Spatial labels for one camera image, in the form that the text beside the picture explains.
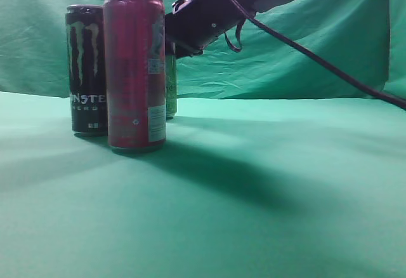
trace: white label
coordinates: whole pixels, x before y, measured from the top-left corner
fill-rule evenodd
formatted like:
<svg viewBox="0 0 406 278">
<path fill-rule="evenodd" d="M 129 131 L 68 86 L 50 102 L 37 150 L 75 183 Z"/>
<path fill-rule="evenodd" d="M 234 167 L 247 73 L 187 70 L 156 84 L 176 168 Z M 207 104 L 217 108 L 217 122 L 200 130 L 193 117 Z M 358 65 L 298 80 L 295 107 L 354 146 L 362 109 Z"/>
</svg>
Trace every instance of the white label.
<svg viewBox="0 0 406 278">
<path fill-rule="evenodd" d="M 149 142 L 158 142 L 166 137 L 166 105 L 148 108 Z"/>
</svg>

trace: black can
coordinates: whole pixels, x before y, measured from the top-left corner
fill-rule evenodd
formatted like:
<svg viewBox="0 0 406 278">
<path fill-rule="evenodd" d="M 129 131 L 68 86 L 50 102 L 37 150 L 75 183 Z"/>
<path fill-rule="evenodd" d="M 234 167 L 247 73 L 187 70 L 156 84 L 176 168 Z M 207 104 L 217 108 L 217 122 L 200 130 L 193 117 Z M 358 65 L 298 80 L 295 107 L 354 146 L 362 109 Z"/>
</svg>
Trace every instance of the black can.
<svg viewBox="0 0 406 278">
<path fill-rule="evenodd" d="M 72 130 L 83 136 L 106 135 L 103 7 L 68 6 L 66 27 Z"/>
</svg>

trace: red can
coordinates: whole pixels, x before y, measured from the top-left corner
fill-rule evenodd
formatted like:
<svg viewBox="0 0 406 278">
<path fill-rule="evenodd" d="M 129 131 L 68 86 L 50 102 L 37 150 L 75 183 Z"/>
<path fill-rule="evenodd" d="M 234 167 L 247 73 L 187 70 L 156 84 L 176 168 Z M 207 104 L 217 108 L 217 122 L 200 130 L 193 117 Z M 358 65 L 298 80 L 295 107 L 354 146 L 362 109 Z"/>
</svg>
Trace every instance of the red can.
<svg viewBox="0 0 406 278">
<path fill-rule="evenodd" d="M 108 143 L 156 149 L 166 141 L 162 0 L 105 0 Z"/>
</svg>

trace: aluminum can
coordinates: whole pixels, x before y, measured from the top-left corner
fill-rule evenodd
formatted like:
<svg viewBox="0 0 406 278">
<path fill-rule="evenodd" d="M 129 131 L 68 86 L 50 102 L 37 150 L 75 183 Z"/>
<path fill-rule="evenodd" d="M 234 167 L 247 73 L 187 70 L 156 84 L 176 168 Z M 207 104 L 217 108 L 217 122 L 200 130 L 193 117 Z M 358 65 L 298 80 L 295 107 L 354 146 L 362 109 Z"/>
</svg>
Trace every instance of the aluminum can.
<svg viewBox="0 0 406 278">
<path fill-rule="evenodd" d="M 65 20 L 72 130 L 81 136 L 106 135 L 103 8 L 70 5 Z"/>
<path fill-rule="evenodd" d="M 175 44 L 165 44 L 166 119 L 175 117 L 178 111 L 178 83 L 176 78 Z"/>
<path fill-rule="evenodd" d="M 162 0 L 105 0 L 108 143 L 147 151 L 166 141 Z"/>
</svg>

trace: black cable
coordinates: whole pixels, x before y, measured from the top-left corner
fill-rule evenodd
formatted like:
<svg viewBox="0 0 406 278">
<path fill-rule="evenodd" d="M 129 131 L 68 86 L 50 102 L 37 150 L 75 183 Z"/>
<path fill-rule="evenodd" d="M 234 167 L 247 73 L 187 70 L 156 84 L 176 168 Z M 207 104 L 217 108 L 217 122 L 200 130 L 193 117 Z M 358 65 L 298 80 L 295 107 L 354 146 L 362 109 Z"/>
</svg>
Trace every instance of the black cable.
<svg viewBox="0 0 406 278">
<path fill-rule="evenodd" d="M 337 75 L 340 77 L 342 80 L 346 81 L 350 85 L 356 87 L 360 91 L 364 92 L 365 94 L 368 94 L 374 98 L 383 100 L 384 102 L 391 103 L 393 105 L 396 105 L 397 107 L 406 110 L 406 101 L 402 100 L 399 97 L 379 92 L 376 91 L 364 83 L 361 83 L 360 81 L 356 80 L 355 78 L 351 77 L 347 73 L 343 72 L 339 68 L 335 67 L 333 64 L 329 63 L 328 61 L 324 60 L 322 57 L 314 54 L 312 51 L 306 49 L 305 47 L 299 45 L 298 43 L 294 42 L 293 40 L 290 40 L 288 37 L 285 37 L 282 34 L 279 34 L 277 31 L 269 28 L 265 24 L 261 23 L 257 19 L 255 19 L 253 16 L 251 16 L 248 11 L 245 10 L 245 8 L 237 1 L 237 0 L 230 0 L 236 8 L 239 9 L 239 11 L 254 25 L 259 27 L 260 29 L 264 30 L 271 36 L 277 38 L 278 40 L 282 41 L 283 43 L 286 43 L 287 45 L 291 46 L 295 50 L 300 51 L 302 54 L 306 55 L 307 57 L 311 58 L 313 61 L 317 62 L 327 70 L 331 71 L 333 74 Z"/>
</svg>

